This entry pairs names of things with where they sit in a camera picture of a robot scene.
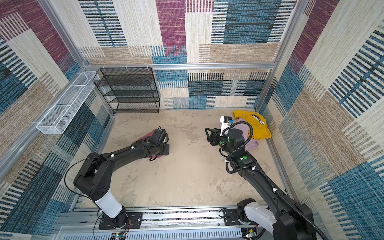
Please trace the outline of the magenta cloth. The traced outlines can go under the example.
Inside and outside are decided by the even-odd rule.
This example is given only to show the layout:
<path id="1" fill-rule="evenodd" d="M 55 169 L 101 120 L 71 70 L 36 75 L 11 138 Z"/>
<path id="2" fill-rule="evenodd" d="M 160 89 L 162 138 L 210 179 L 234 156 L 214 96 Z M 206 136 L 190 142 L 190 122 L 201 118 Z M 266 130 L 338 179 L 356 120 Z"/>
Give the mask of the magenta cloth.
<path id="1" fill-rule="evenodd" d="M 152 132 L 146 134 L 145 136 L 143 136 L 143 137 L 137 139 L 137 140 L 135 141 L 135 143 L 138 143 L 138 142 L 140 142 L 140 141 L 142 141 L 142 140 L 143 140 L 143 141 L 147 141 L 149 138 L 152 137 L 153 133 L 154 133 L 154 131 L 152 131 Z M 161 158 L 162 156 L 163 156 L 163 155 L 147 155 L 145 158 L 148 158 L 150 161 L 153 161 L 153 160 L 155 160 L 156 158 Z"/>

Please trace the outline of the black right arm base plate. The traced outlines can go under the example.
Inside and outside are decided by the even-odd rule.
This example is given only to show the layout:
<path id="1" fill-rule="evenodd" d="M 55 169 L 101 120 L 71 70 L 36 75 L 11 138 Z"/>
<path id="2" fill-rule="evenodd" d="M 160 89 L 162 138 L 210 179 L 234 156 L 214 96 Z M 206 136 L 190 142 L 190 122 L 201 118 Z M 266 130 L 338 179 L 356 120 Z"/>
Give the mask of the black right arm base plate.
<path id="1" fill-rule="evenodd" d="M 227 209 L 222 208 L 219 210 L 218 215 L 220 218 L 223 218 L 226 226 L 251 226 L 258 225 L 253 221 L 243 221 L 239 215 L 239 211 L 237 209 Z"/>

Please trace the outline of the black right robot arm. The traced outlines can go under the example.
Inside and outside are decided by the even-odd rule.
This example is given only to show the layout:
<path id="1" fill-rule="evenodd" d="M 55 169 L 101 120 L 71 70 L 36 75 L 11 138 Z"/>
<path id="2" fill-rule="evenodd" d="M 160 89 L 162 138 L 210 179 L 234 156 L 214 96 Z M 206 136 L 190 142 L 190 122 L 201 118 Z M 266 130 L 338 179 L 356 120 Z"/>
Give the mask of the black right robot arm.
<path id="1" fill-rule="evenodd" d="M 299 205 L 284 193 L 263 171 L 257 160 L 246 150 L 251 141 L 253 129 L 242 130 L 229 126 L 224 130 L 205 129 L 207 141 L 228 153 L 226 171 L 238 173 L 247 180 L 268 205 L 261 207 L 255 200 L 246 199 L 238 203 L 241 222 L 255 222 L 272 234 L 275 240 L 315 240 L 327 237 L 314 223 L 312 210 L 305 204 Z"/>

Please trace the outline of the yellow cloth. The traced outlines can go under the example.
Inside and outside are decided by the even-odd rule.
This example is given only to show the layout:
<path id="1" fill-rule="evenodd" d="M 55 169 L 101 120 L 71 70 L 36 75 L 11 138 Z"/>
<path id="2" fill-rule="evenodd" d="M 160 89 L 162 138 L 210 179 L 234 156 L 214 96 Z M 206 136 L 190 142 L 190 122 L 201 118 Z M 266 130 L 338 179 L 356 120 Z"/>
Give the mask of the yellow cloth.
<path id="1" fill-rule="evenodd" d="M 253 128 L 253 139 L 269 139 L 272 137 L 272 134 L 267 126 L 266 119 L 259 113 L 244 111 L 244 110 L 234 110 L 234 117 L 236 119 L 243 119 L 248 122 Z"/>

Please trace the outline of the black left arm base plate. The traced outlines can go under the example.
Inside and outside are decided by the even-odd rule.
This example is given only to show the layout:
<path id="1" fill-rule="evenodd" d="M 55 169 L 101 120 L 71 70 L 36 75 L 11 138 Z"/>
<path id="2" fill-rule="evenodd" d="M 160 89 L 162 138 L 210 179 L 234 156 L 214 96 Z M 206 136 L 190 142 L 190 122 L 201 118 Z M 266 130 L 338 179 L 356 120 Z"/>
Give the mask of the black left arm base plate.
<path id="1" fill-rule="evenodd" d="M 126 212 L 125 216 L 120 215 L 116 220 L 110 219 L 102 214 L 99 230 L 127 230 L 139 229 L 142 224 L 143 212 Z"/>

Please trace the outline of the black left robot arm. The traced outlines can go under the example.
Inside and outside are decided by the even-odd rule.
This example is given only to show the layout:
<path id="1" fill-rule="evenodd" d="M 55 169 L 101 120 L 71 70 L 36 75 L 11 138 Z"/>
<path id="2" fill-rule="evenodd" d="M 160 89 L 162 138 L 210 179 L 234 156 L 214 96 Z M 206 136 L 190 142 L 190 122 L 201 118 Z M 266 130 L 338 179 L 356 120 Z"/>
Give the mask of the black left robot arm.
<path id="1" fill-rule="evenodd" d="M 158 128 L 126 148 L 106 154 L 91 153 L 77 173 L 74 186 L 96 204 L 104 216 L 115 222 L 125 222 L 128 218 L 125 208 L 110 190 L 113 173 L 136 160 L 154 161 L 159 156 L 167 156 L 168 141 L 166 130 Z"/>

